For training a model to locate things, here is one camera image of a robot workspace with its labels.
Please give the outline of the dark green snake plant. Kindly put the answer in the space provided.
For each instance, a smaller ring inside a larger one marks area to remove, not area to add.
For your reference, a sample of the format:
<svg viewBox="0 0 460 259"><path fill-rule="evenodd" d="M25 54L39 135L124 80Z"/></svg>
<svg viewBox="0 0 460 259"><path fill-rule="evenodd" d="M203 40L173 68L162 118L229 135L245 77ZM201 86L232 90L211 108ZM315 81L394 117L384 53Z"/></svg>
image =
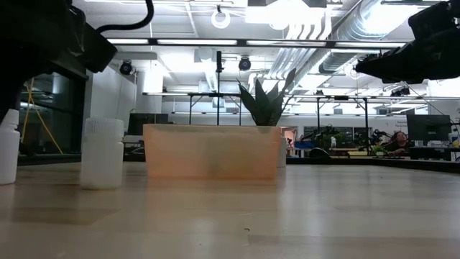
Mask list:
<svg viewBox="0 0 460 259"><path fill-rule="evenodd" d="M285 80L285 85L282 89L278 90L278 84L269 91L265 92L262 84L256 80L255 83L255 96L251 95L244 85L237 80L240 91L240 99L245 108L252 116L254 123L257 126L270 126L275 127L280 120L280 117L288 102L293 98L290 96L286 101L286 90L293 84L296 74L296 69L292 69Z"/></svg>

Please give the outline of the translucent orange plastic basket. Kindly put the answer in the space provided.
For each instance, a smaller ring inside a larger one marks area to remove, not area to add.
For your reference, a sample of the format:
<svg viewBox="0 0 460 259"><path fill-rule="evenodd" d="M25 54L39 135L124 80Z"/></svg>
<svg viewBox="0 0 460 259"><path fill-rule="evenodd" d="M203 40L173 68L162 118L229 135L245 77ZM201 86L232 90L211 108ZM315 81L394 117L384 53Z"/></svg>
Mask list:
<svg viewBox="0 0 460 259"><path fill-rule="evenodd" d="M143 140L150 178L277 178L279 127L145 124Z"/></svg>

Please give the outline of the person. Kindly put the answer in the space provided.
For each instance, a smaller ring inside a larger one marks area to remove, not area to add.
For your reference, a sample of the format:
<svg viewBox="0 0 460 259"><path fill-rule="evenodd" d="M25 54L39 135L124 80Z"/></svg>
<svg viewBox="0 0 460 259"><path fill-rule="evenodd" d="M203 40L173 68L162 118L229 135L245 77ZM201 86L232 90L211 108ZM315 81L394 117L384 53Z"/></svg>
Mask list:
<svg viewBox="0 0 460 259"><path fill-rule="evenodd" d="M409 142L408 136L404 132L396 132L389 142L382 145L385 152L390 156L407 155Z"/></svg>

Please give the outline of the black box monitor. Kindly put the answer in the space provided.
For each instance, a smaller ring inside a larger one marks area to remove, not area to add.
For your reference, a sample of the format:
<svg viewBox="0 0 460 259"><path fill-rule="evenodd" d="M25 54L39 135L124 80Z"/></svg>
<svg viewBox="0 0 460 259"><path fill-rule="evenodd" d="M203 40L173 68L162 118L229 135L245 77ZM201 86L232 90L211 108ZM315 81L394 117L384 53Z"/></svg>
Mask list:
<svg viewBox="0 0 460 259"><path fill-rule="evenodd" d="M145 124L168 124L168 114L131 113L129 115L128 135L143 135Z"/></svg>

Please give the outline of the black vertical pole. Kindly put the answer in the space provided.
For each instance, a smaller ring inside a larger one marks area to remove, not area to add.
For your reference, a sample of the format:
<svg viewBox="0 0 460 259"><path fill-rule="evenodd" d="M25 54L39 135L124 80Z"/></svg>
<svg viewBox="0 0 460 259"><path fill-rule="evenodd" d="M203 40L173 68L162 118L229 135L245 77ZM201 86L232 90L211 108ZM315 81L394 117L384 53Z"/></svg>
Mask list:
<svg viewBox="0 0 460 259"><path fill-rule="evenodd" d="M220 77L223 71L222 63L222 52L218 50L216 52L216 74L217 74L217 108L216 108L216 124L220 125L220 100L221 100L221 87Z"/></svg>

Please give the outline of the black computer monitor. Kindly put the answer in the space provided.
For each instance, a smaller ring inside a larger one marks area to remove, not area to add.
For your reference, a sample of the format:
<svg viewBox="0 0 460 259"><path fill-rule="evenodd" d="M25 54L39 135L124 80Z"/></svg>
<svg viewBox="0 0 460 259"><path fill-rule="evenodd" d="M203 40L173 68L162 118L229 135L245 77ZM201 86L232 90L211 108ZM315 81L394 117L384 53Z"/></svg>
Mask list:
<svg viewBox="0 0 460 259"><path fill-rule="evenodd" d="M408 114L408 135L410 140L447 141L451 133L451 120L448 115Z"/></svg>

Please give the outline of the black metal frame stand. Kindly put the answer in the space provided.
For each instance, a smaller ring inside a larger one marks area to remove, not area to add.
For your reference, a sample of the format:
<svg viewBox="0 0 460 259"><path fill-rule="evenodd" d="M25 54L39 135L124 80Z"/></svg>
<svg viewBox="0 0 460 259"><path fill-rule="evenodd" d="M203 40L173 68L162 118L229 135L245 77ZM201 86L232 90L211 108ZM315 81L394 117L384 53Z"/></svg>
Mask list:
<svg viewBox="0 0 460 259"><path fill-rule="evenodd" d="M189 112L188 112L188 118L189 118L189 124L192 122L192 108L193 108L193 98L195 96L199 97L209 97L209 98L217 98L218 99L218 105L216 107L216 124L220 125L220 106L219 102L220 99L223 99L224 97L241 97L241 94L235 94L235 93L214 93L214 92L208 92L208 93L196 93L196 92L162 92L162 93L149 93L149 92L143 92L142 95L144 96L187 96L189 98Z"/></svg>
<svg viewBox="0 0 460 259"><path fill-rule="evenodd" d="M353 101L354 103L357 104L358 107L360 107L361 109L364 110L364 121L365 121L365 137L364 137L365 144L364 144L364 147L366 148L367 155L369 155L370 154L370 150L369 150L369 145L370 145L370 142L369 142L369 112L368 112L368 100L369 100L369 97L359 96L359 95L355 95L355 96L347 96L347 95L338 95L338 96L323 95L323 96L320 96L320 95L314 95L314 97L316 99L317 128L316 128L316 130L313 130L309 135L303 135L300 138L300 141L302 142L305 139L312 138L312 136L314 136L314 135L316 137L320 137L324 133L328 134L328 133L333 132L334 126L332 124L327 124L325 126L326 130L321 131L321 114L320 114L320 110L321 110L320 101L321 101L321 99L326 99L324 104L326 104L329 101L337 101L337 102Z"/></svg>

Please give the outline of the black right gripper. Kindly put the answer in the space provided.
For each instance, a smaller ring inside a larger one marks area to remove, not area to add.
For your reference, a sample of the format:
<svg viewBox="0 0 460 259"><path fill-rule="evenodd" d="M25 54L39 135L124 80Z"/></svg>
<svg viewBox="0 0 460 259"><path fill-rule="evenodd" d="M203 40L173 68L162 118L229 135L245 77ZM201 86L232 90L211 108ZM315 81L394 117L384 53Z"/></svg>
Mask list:
<svg viewBox="0 0 460 259"><path fill-rule="evenodd" d="M400 49L368 55L357 72L379 78L383 83L458 78L460 29L448 29L413 40Z"/></svg>

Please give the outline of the black far table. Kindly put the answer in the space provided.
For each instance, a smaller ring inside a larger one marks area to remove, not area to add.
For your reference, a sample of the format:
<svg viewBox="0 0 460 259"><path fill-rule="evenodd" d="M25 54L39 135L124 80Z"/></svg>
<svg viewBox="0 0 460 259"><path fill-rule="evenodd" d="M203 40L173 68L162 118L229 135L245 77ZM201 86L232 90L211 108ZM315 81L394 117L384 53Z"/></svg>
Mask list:
<svg viewBox="0 0 460 259"><path fill-rule="evenodd" d="M460 163L432 160L405 160L389 158L292 158L285 159L287 165L369 165L403 168L421 171L460 174Z"/></svg>

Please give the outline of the white ceiling pipes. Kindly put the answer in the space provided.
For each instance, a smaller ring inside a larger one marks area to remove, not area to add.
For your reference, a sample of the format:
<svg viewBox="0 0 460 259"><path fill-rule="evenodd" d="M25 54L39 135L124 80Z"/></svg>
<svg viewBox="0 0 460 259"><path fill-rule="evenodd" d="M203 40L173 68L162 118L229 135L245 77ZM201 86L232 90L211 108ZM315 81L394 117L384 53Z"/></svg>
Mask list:
<svg viewBox="0 0 460 259"><path fill-rule="evenodd" d="M319 46L319 40L325 40L331 29L331 12L327 10L314 14L312 22L290 25L287 42L282 44L268 74L264 77L286 78L292 69L298 68L310 57L314 47Z"/></svg>

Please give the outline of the ribbed-cap white pill bottle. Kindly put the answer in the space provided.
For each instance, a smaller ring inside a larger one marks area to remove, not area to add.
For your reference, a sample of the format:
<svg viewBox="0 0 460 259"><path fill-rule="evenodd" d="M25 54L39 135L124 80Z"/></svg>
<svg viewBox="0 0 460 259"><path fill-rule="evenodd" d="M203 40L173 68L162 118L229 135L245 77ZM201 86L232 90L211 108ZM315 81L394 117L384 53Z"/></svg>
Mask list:
<svg viewBox="0 0 460 259"><path fill-rule="evenodd" d="M114 189L121 185L124 122L103 117L87 118L82 139L80 187Z"/></svg>

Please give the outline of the slim white pill bottle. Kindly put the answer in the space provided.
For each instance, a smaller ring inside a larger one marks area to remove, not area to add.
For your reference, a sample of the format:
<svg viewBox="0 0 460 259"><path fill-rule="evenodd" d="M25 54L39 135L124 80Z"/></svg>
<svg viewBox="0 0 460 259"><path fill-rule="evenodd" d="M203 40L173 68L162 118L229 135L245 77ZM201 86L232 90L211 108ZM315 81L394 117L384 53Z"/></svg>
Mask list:
<svg viewBox="0 0 460 259"><path fill-rule="evenodd" d="M0 124L0 185L16 180L20 133L19 111L9 109Z"/></svg>

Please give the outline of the silver ceiling duct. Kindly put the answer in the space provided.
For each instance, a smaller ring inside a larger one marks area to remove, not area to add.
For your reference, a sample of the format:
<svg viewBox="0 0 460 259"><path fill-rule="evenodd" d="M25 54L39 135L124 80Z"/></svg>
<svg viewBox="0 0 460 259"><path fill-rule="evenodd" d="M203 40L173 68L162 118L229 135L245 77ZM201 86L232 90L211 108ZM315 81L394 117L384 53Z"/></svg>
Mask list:
<svg viewBox="0 0 460 259"><path fill-rule="evenodd" d="M381 4L383 0L363 0L333 33L332 39L338 41L381 40L405 20L400 18L394 6ZM356 53L335 53L329 51L319 65L320 73L338 72Z"/></svg>

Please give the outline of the long overhead light bar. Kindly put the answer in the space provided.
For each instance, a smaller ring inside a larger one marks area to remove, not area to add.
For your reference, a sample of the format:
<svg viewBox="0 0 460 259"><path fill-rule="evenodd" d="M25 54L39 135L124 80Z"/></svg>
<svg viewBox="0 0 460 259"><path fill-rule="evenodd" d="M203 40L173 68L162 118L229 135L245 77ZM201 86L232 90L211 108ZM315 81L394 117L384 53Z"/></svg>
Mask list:
<svg viewBox="0 0 460 259"><path fill-rule="evenodd" d="M209 38L109 38L112 45L119 46L168 46L168 47L282 47L288 40L268 39L209 39ZM315 49L357 49L357 50L387 50L402 47L405 42L392 41L338 41L319 40Z"/></svg>

